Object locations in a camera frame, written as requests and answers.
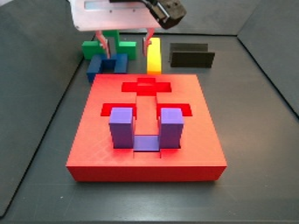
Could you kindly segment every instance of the red block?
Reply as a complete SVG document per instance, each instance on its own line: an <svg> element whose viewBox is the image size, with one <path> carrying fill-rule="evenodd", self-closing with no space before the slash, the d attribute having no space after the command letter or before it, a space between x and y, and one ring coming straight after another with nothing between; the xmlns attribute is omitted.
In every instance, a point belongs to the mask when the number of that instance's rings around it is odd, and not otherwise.
<svg viewBox="0 0 299 224"><path fill-rule="evenodd" d="M133 152L133 149L115 150L108 129L109 113L105 108L109 104L135 108L135 126L139 125L137 118L143 119L135 133L144 134L147 131L148 133L156 132L156 117L159 118L161 107L181 108L184 116L181 148L161 149L160 152ZM66 167L77 181L208 181L219 179L227 167L227 161L196 75L176 74L155 77L97 75Z"/></svg>

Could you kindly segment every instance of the gray wall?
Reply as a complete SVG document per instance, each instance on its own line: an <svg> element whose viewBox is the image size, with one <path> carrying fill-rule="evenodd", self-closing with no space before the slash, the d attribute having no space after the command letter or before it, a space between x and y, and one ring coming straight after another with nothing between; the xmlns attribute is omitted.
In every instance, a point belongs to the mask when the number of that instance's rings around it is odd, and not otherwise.
<svg viewBox="0 0 299 224"><path fill-rule="evenodd" d="M261 0L237 37L299 115L297 11L297 0Z"/></svg>
<svg viewBox="0 0 299 224"><path fill-rule="evenodd" d="M260 0L181 0L187 10L185 17L172 29L156 29L156 32L237 35L259 2Z"/></svg>
<svg viewBox="0 0 299 224"><path fill-rule="evenodd" d="M0 216L92 36L73 28L65 1L14 0L0 7Z"/></svg>

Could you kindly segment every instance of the stacked blocks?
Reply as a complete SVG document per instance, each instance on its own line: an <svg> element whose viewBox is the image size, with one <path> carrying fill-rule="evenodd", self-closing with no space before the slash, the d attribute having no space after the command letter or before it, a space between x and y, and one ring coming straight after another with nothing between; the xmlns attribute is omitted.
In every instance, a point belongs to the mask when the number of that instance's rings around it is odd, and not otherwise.
<svg viewBox="0 0 299 224"><path fill-rule="evenodd" d="M109 116L109 132L115 149L133 148L133 109L112 108Z"/></svg>
<svg viewBox="0 0 299 224"><path fill-rule="evenodd" d="M147 74L161 74L161 40L151 38L151 45L147 48Z"/></svg>
<svg viewBox="0 0 299 224"><path fill-rule="evenodd" d="M183 111L180 108L161 108L159 147L179 149L183 133Z"/></svg>
<svg viewBox="0 0 299 224"><path fill-rule="evenodd" d="M129 60L136 59L136 42L133 41L120 41L119 31L103 31L105 37L115 39L116 43L116 53L125 53Z"/></svg>
<svg viewBox="0 0 299 224"><path fill-rule="evenodd" d="M95 54L88 65L88 82L92 83L96 74L101 74L104 70L113 70L115 74L127 73L127 54L119 53L108 59L105 54Z"/></svg>
<svg viewBox="0 0 299 224"><path fill-rule="evenodd" d="M136 42L133 41L120 41L119 31L103 31L103 35L105 37L111 37L115 39L116 43L116 53L125 53L129 60L136 59ZM85 60L91 60L92 56L99 53L105 54L105 50L103 49L97 40L95 41L84 41L81 45L81 51Z"/></svg>
<svg viewBox="0 0 299 224"><path fill-rule="evenodd" d="M153 116L140 117L139 102L151 104L148 108ZM115 108L131 108L133 114L133 147L121 150L113 149L115 131L109 128ZM165 122L164 111L171 118L175 117L175 122ZM171 141L177 148L160 148L159 133L148 135L153 127L147 129L144 126L136 135L136 125L144 122L140 119L152 120L157 128L159 123L161 127L164 124L177 125L177 131L172 134L175 139ZM153 78L131 74L96 75L66 167L76 181L219 179L227 161L196 75L168 74Z"/></svg>

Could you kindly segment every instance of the purple block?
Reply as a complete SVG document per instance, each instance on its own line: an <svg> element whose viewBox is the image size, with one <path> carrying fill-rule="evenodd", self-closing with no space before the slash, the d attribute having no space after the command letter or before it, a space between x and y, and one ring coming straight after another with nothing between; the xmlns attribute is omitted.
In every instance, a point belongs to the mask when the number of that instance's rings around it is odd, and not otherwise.
<svg viewBox="0 0 299 224"><path fill-rule="evenodd" d="M133 148L133 109L112 108L109 115L109 132L115 149Z"/></svg>
<svg viewBox="0 0 299 224"><path fill-rule="evenodd" d="M161 108L159 147L179 149L183 133L183 112L180 108Z"/></svg>
<svg viewBox="0 0 299 224"><path fill-rule="evenodd" d="M159 136L135 136L135 151L159 152Z"/></svg>

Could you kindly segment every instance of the white robot part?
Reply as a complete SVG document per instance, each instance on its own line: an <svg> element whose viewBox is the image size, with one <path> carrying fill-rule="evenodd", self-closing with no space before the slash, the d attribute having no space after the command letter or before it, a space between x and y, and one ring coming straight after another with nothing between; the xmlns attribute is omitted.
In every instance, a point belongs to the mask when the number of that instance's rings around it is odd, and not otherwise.
<svg viewBox="0 0 299 224"><path fill-rule="evenodd" d="M71 0L71 14L79 31L157 28L143 3L111 3L108 0Z"/></svg>

